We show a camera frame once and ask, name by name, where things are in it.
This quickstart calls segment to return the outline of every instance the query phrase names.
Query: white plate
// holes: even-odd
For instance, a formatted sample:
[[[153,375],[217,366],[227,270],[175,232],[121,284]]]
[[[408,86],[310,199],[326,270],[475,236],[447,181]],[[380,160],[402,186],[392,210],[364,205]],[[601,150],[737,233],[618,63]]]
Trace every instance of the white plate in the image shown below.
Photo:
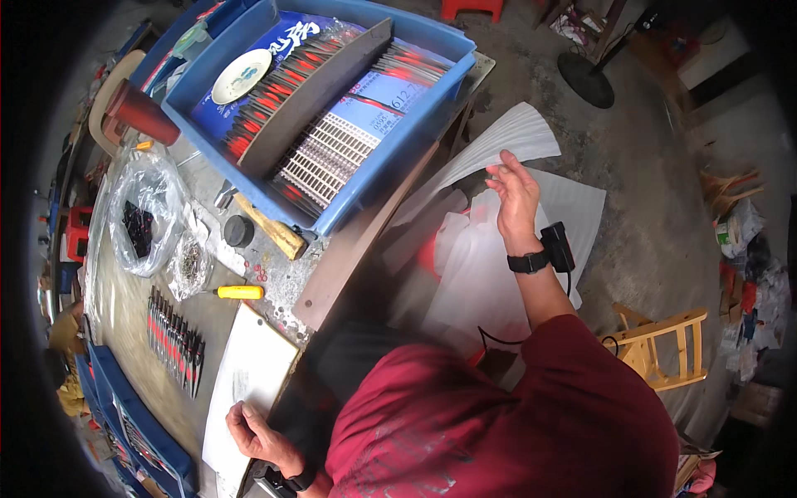
[[[240,99],[251,90],[269,71],[271,52],[255,49],[230,62],[218,75],[210,92],[216,104],[229,104]]]

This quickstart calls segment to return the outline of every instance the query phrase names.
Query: red cup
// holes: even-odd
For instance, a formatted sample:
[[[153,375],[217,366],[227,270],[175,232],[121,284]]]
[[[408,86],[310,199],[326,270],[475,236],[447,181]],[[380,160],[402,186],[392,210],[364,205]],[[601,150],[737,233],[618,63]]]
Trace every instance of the red cup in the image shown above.
[[[180,136],[180,129],[160,106],[126,79],[114,91],[105,114],[165,145],[173,144]]]

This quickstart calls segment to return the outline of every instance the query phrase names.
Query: blue bin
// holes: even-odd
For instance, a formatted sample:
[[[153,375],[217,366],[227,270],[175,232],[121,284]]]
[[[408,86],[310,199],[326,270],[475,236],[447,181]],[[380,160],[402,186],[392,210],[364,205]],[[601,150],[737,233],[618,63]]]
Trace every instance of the blue bin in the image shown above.
[[[261,178],[249,178],[225,158],[222,145],[212,139],[191,117],[222,70],[244,53],[278,21],[277,11],[289,10],[338,18],[371,28],[384,18],[393,21],[396,37],[456,61],[377,146],[324,212],[313,220],[282,198]],[[212,163],[267,217],[322,235],[332,232],[352,207],[367,204],[371,197],[392,184],[396,173],[420,158],[436,140],[453,112],[453,99],[465,74],[473,67],[476,45],[458,29],[429,18],[362,0],[261,0],[224,30],[197,57],[161,107],[180,130]]]

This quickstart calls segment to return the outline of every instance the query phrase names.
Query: yellow-handled tool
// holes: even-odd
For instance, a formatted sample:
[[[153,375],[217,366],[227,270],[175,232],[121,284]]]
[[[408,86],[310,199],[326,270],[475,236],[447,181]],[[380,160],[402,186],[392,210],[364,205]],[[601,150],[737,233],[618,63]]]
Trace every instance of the yellow-handled tool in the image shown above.
[[[259,285],[223,285],[222,287],[215,288],[212,292],[216,296],[225,297],[230,299],[262,299],[263,288]]]

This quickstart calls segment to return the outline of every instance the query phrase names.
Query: black wristwatch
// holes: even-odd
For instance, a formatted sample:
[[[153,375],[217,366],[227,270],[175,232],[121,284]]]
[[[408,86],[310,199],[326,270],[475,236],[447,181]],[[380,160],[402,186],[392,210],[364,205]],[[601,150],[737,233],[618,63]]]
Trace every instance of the black wristwatch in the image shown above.
[[[506,261],[509,263],[509,269],[515,273],[537,273],[539,270],[548,266],[551,258],[548,253],[543,249],[540,253],[528,253],[523,256],[507,256]]]
[[[304,470],[301,471],[301,474],[290,479],[286,477],[285,486],[294,492],[307,491],[307,488],[312,486],[314,480],[316,480],[316,468],[305,461]]]

